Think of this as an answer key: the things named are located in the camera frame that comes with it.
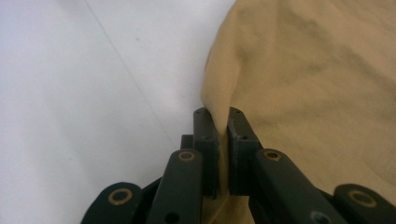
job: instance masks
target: beige cloth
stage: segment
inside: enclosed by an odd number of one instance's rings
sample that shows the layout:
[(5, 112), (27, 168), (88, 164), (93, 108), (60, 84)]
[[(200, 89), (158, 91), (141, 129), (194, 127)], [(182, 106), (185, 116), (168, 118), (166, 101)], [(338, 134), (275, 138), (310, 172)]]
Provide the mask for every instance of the beige cloth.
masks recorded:
[(395, 1), (237, 1), (202, 100), (222, 138), (220, 197), (204, 200), (204, 223), (252, 222), (247, 198), (227, 193), (230, 106), (319, 189), (356, 183), (396, 204)]

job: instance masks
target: white background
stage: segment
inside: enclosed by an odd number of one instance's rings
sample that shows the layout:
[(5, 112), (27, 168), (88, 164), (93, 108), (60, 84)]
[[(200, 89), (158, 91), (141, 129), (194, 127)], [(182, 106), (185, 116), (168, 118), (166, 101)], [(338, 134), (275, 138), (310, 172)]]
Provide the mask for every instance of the white background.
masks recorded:
[(0, 1), (0, 223), (79, 223), (160, 177), (232, 3)]

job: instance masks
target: tan fabric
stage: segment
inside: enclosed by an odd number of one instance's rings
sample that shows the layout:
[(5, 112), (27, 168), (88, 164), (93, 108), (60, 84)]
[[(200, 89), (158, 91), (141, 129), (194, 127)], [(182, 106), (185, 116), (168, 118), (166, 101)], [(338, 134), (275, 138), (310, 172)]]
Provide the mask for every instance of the tan fabric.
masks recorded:
[(226, 122), (243, 110), (265, 147), (329, 193), (356, 183), (396, 204), (396, 3), (239, 0), (219, 28), (202, 100), (222, 137), (204, 223), (252, 222), (227, 196)]

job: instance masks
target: screw hole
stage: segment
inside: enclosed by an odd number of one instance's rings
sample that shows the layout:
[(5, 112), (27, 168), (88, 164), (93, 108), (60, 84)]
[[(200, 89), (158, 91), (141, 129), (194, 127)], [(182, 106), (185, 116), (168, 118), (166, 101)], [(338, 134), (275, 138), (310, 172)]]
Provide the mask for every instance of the screw hole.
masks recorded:
[(164, 221), (166, 223), (178, 223), (180, 221), (180, 216), (178, 213), (171, 212), (166, 214)]
[(270, 161), (279, 161), (282, 156), (275, 151), (264, 151), (264, 157)]
[(189, 151), (183, 151), (178, 154), (178, 158), (181, 161), (192, 161), (194, 159), (194, 154)]
[(323, 213), (317, 212), (317, 211), (314, 211), (311, 213), (311, 219), (314, 220), (318, 224), (332, 223), (326, 215), (324, 215)]
[(116, 189), (108, 195), (108, 201), (113, 205), (128, 203), (133, 197), (129, 189)]
[(376, 207), (376, 200), (360, 190), (352, 190), (348, 193), (349, 198), (352, 199), (355, 203), (358, 203), (365, 207)]

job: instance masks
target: white table surface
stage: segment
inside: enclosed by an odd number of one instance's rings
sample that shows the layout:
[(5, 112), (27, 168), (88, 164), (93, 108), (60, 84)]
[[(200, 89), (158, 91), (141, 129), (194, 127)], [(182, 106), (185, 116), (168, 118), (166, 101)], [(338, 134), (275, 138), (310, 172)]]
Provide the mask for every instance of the white table surface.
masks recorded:
[(79, 223), (163, 174), (232, 0), (0, 1), (0, 223)]

